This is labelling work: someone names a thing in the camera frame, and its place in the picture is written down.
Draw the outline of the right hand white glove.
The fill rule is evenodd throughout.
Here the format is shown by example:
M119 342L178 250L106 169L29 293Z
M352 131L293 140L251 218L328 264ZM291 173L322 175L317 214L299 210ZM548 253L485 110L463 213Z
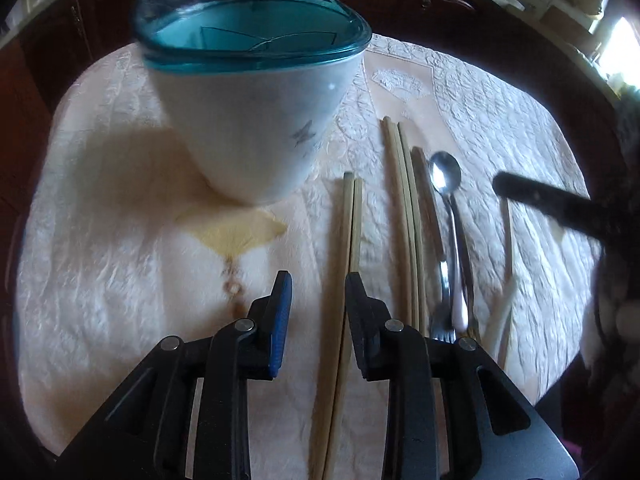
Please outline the right hand white glove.
M639 267L603 255L582 323L580 355L591 378L621 374L639 383Z

